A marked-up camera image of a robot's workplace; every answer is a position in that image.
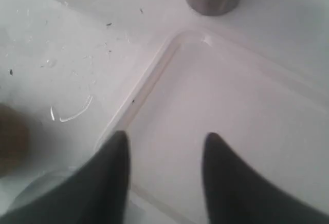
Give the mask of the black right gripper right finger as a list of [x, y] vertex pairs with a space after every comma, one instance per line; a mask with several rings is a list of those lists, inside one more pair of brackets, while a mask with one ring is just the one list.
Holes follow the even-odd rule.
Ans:
[[328, 223], [328, 215], [270, 183], [217, 133], [203, 150], [203, 189], [210, 223]]

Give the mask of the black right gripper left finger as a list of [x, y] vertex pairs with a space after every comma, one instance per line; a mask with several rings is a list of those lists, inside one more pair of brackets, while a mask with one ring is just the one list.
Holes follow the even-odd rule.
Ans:
[[123, 223], [130, 184], [130, 147], [118, 130], [72, 176], [31, 203], [10, 211], [7, 223]]

